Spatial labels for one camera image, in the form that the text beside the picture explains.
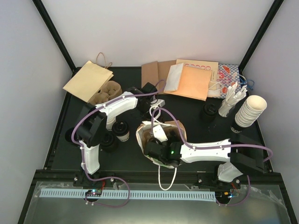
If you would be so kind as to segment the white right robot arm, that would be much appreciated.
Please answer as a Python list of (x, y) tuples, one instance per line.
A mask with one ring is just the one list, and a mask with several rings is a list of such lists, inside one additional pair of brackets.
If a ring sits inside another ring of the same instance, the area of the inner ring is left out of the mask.
[(236, 144), (231, 139), (195, 144), (176, 140), (162, 142), (151, 138), (145, 143), (143, 154), (154, 164), (167, 168), (177, 168), (182, 163), (221, 162), (212, 181), (214, 186), (223, 188), (241, 175), (264, 172), (263, 153), (259, 152), (259, 149), (265, 150), (265, 147)]

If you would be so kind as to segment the single pulp cup carrier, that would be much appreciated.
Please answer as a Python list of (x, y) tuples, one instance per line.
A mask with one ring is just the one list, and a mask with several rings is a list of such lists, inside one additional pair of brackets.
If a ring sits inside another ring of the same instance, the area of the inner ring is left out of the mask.
[(154, 138), (154, 134), (151, 129), (141, 130), (140, 138), (142, 142), (142, 148), (144, 149), (151, 138)]

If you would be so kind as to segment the single white paper cup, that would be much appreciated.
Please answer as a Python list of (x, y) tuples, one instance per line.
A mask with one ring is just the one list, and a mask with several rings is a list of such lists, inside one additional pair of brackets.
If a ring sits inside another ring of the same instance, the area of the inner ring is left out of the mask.
[(130, 133), (129, 130), (124, 130), (124, 131), (116, 132), (115, 135), (121, 142), (125, 142), (129, 139)]

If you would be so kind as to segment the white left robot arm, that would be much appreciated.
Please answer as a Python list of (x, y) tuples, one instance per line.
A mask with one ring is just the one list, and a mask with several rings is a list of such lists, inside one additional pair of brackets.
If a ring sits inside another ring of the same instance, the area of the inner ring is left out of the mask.
[(71, 140), (80, 147), (81, 167), (85, 171), (84, 181), (89, 186), (96, 186), (100, 182), (100, 174), (97, 172), (100, 168), (99, 147), (108, 130), (108, 123), (124, 112), (135, 108), (143, 113), (147, 112), (143, 103), (150, 105), (152, 98), (163, 90), (163, 88), (158, 90), (154, 85), (151, 85), (147, 92), (131, 87), (128, 91), (105, 103), (87, 104), (83, 108), (80, 114), (81, 120), (71, 133)]

